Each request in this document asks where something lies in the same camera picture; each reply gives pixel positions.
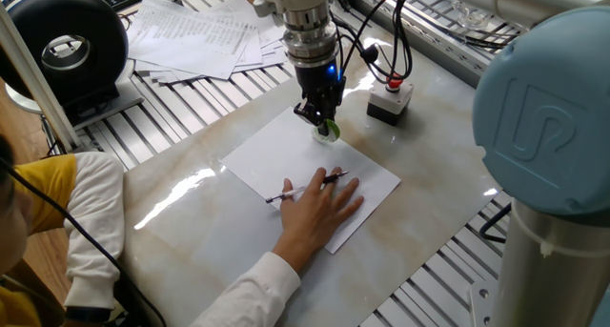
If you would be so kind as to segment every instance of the cable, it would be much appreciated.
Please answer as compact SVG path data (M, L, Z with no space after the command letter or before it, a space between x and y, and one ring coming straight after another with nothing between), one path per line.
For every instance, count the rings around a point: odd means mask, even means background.
M57 147L58 143L59 143L59 139L56 138L55 141L53 142L53 144L49 147L49 151L47 152L47 157L51 156L51 153L53 153L53 150L55 149L55 147Z
M492 226L494 226L503 217L507 216L508 213L511 212L511 209L512 209L512 203L508 203L508 205L506 207L502 208L502 210L500 210L497 214L495 214L492 218L490 218L489 221L485 222L485 224L478 231L478 234L480 235L480 237L490 240L490 241L506 243L506 238L488 235L487 231L489 231L489 229L492 228Z
M371 18L375 14L375 12L386 1L387 0L380 0L371 9L371 11L367 14L364 22L362 22L362 26L356 33L354 33L354 31L351 30L351 28L347 24L345 24L346 25L345 27L341 24L337 24L338 26L345 28L347 31L349 31L355 40L355 42L353 42L353 44L352 44L352 47L350 48L350 51L348 52L345 63L343 64L343 67L342 67L343 71L345 71L345 69L347 68L347 65L349 64L349 61L352 57L352 54L354 53L354 49L358 48L358 46L363 48L360 43L360 36L364 32L364 28L366 27L367 23L371 20ZM407 33L404 29L404 25L402 24L401 12L402 12L402 8L404 7L406 1L407 0L396 0L396 8L392 15L392 24L394 26L394 52L392 55L392 61L389 60L389 58L387 57L387 55L385 54L383 49L381 49L382 54L383 54L386 62L388 63L390 70L387 72L387 71L383 70L378 64L375 64L374 61L367 62L365 60L365 62L367 63L367 67L374 73L376 80L383 84L387 84L390 80L404 80L411 74L411 71L413 70L413 57L411 55L411 48L409 46L409 40L407 38ZM403 58L404 58L404 63L405 63L405 73L404 74L400 74L397 72L397 58L398 58L398 52L399 52L398 43L402 44L402 52L403 52ZM373 69L375 69L380 74L384 75L387 79L380 79L376 75L376 73L373 71Z
M408 11L410 11L411 13L417 15L419 18L422 18L424 20L426 20L427 17L428 17L428 16L420 13L417 10L413 10L413 9L410 9L410 8L406 8L406 9ZM470 46L476 46L476 47L482 47L482 48L490 48L490 49L494 49L494 50L501 50L504 47L506 47L506 45L508 44L508 43L498 43L498 42L480 40L480 39L477 39L475 37L468 36L466 34L462 34L462 33L456 32L456 31L452 31L452 30L450 30L448 28L445 28L445 27L439 25L438 23L430 23L430 25L432 25L436 29L438 29L438 30L448 34L449 36L455 38L457 41L464 42L464 43L466 43L467 45L470 45Z
M356 34L355 40L359 40L360 36L362 35L362 33L364 32L364 28L366 27L366 25L369 23L369 21L371 20L371 18L373 18L373 14L379 10L379 8L381 8L381 6L386 2L387 0L380 0L379 3L377 3L373 9L369 12L369 14L366 16L366 18L364 19L364 22L362 22L362 26L360 27L360 29L358 30L358 33ZM343 68L341 69L342 72L345 72L345 68L347 68L347 65L350 63L350 59L352 58L352 53L354 53L354 49L356 48L356 42L354 42L352 44L352 47L350 48L350 51L348 51L347 53L347 57L345 59L345 63L343 64Z
M132 289L135 291L135 293L144 301L144 303L146 303L146 305L148 305L151 308L151 310L154 312L154 314L159 318L161 325L163 327L167 327L167 323L165 322L165 318L163 318L163 316L161 315L161 312L159 312L159 310L156 309L154 304L152 302L150 302L146 298L146 296L144 296L144 294L140 291L140 289L138 289L138 287L133 282L132 278L127 274L127 271L125 270L125 268L123 268L123 266L118 261L116 261L116 259L111 254L109 254L108 251L106 251L102 245L100 245L91 235L89 235L89 233L87 233L87 231L85 231L85 229L76 221L76 219L74 219L74 217L72 217L72 215L70 215L70 213L68 213L68 211L66 211L64 208L62 208L62 206L60 206L52 198L48 197L47 195L45 195L44 193L42 193L38 189L36 189L36 187L31 185L24 177L22 177L20 174L18 174L17 171L5 161L5 159L0 158L0 166L2 166L2 168L4 168L5 171L7 171L14 179L16 179L24 187L26 187L28 190L30 190L35 195L42 198L45 202L49 203L57 212L59 212L62 216L64 216L72 224L72 226L74 226L74 228L82 236L84 236L91 243L91 245L93 245L93 247L95 247L97 249L97 251L99 251L102 255L104 255L110 261L110 263L112 263L112 265L114 265L118 269L119 273L125 278L125 281L127 283L129 283L129 285L132 287Z

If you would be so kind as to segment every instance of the hand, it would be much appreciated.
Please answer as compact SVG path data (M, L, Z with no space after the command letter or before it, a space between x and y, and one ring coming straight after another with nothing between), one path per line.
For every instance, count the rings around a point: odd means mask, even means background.
M340 172L340 168L333 170L333 174ZM297 202L292 198L284 199L280 207L284 233L275 244L273 252L297 272L315 251L328 243L341 223L352 216L364 202L364 197L360 196L345 206L358 187L357 178L333 196L336 181L326 184L320 190L325 176L326 170L317 169L303 196ZM284 179L283 192L292 189L291 181Z

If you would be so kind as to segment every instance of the white tabletop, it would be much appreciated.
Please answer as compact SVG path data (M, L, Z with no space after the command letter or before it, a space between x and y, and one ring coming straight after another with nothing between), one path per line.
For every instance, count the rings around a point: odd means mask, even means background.
M390 34L369 30L365 44L373 39ZM402 183L335 255L315 257L278 325L357 326L499 189L474 143L474 90L416 51L414 61L415 92L397 127L366 115L373 77L351 64L341 137ZM170 326L189 326L273 248L278 212L219 159L300 92L292 79L126 174L123 259Z

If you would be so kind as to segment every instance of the pen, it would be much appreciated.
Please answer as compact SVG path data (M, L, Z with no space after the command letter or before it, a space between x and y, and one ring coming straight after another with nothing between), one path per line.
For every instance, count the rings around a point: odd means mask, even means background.
M349 173L349 171L342 172L340 174L331 174L324 178L324 180L322 181L322 184L332 183L332 182L336 181L337 179L341 178L343 175L348 174L348 173ZM273 201L275 201L277 199L284 200L292 195L304 192L305 189L307 189L307 187L300 187L297 189L293 189L293 190L288 191L287 193L282 193L275 197L267 198L267 199L265 199L265 202L272 203Z

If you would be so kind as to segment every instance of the wooden surface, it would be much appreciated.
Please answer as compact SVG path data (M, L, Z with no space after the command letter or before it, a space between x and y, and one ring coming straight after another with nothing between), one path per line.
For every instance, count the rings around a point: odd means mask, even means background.
M17 164L26 164L47 155L49 146L40 116L17 108L7 97L0 80L0 134L13 147ZM33 235L28 240L25 259L42 281L63 303L70 283L66 279L68 238L63 229Z

